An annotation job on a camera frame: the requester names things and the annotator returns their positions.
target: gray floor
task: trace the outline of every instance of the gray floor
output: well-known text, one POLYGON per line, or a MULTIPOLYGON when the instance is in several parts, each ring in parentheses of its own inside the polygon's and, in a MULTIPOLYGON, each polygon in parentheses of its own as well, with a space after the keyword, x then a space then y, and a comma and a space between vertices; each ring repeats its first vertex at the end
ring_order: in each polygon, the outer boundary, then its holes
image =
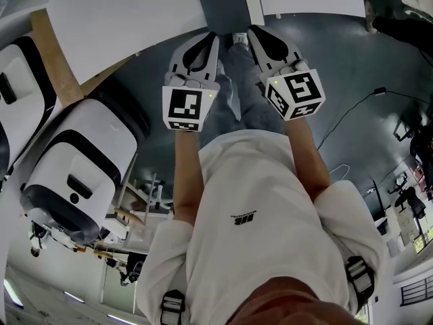
MULTIPOLYGON (((327 101, 309 118, 317 145, 351 106, 378 87, 428 101, 433 94, 433 70, 418 49, 386 35, 370 35, 362 18, 297 14, 278 20, 269 16, 267 25, 290 36, 310 67, 319 72, 327 101)), ((161 86, 173 50, 189 36, 144 50, 114 74, 152 122, 150 138, 134 170, 138 178, 156 171, 158 178, 173 182, 174 136, 162 122, 161 86)), ((347 179, 360 190, 371 186, 372 179, 380 183, 409 155, 409 140, 399 143, 392 132, 401 112, 412 104, 405 97, 382 95, 358 106, 320 149, 329 170, 350 165, 347 179)), ((332 176, 339 178, 344 173, 340 169, 332 176)))

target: fluorescent light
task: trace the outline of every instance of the fluorescent light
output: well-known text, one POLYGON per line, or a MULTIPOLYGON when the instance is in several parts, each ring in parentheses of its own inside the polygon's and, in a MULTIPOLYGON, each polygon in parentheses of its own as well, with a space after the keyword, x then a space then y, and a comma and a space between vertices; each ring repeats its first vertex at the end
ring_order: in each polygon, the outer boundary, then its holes
POLYGON ((64 291, 65 295, 68 295, 69 297, 72 297, 73 299, 77 300, 78 302, 84 303, 82 299, 79 299, 77 296, 74 296, 73 294, 70 294, 69 292, 64 291))
POLYGON ((19 308, 24 308, 23 304, 21 303, 21 300, 18 298, 11 284, 7 280, 4 280, 3 285, 5 286, 7 293, 11 297, 12 302, 14 302, 15 305, 17 305, 19 308))
POLYGON ((123 320, 123 319, 117 318, 117 317, 115 317, 115 316, 111 316, 110 314, 107 314, 107 316, 108 316, 109 318, 112 318, 112 319, 114 319, 114 320, 117 320, 118 322, 122 322, 123 324, 138 325, 138 324, 136 324, 136 323, 134 323, 134 322, 129 322, 129 321, 127 321, 127 320, 123 320))

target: black strap buckle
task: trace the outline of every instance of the black strap buckle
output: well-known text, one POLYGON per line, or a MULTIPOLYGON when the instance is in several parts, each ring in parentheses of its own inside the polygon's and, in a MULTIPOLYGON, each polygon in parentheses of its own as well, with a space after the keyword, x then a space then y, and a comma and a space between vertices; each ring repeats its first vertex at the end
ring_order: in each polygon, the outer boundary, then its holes
POLYGON ((350 257, 346 264, 346 273, 357 294, 360 311, 374 292, 374 271, 362 257, 350 257))
POLYGON ((161 304, 161 325, 181 325, 185 295, 178 290, 166 292, 161 304))

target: jeans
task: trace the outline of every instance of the jeans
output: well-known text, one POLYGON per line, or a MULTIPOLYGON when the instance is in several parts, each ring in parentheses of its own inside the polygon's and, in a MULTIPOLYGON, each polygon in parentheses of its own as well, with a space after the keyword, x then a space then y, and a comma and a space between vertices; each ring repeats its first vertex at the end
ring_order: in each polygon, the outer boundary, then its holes
POLYGON ((433 24, 414 19, 386 19, 376 17, 373 27, 392 38, 410 43, 433 57, 433 24))
POLYGON ((256 84, 260 81, 260 69, 245 45, 236 43, 228 51, 226 75, 216 77, 221 89, 209 111, 200 134, 200 147, 203 148, 216 137, 242 129, 257 129, 284 135, 284 121, 262 96, 256 84), (240 100, 241 120, 237 120, 231 108, 233 83, 237 84, 240 100))

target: black logo on t-shirt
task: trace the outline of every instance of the black logo on t-shirt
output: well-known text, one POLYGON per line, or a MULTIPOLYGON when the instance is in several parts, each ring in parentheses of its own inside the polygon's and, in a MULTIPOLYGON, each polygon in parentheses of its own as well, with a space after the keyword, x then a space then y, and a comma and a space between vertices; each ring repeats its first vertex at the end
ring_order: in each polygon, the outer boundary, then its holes
POLYGON ((235 225, 242 225, 252 221, 254 219, 254 214, 257 211, 249 212, 243 215, 232 215, 232 218, 235 218, 235 225))

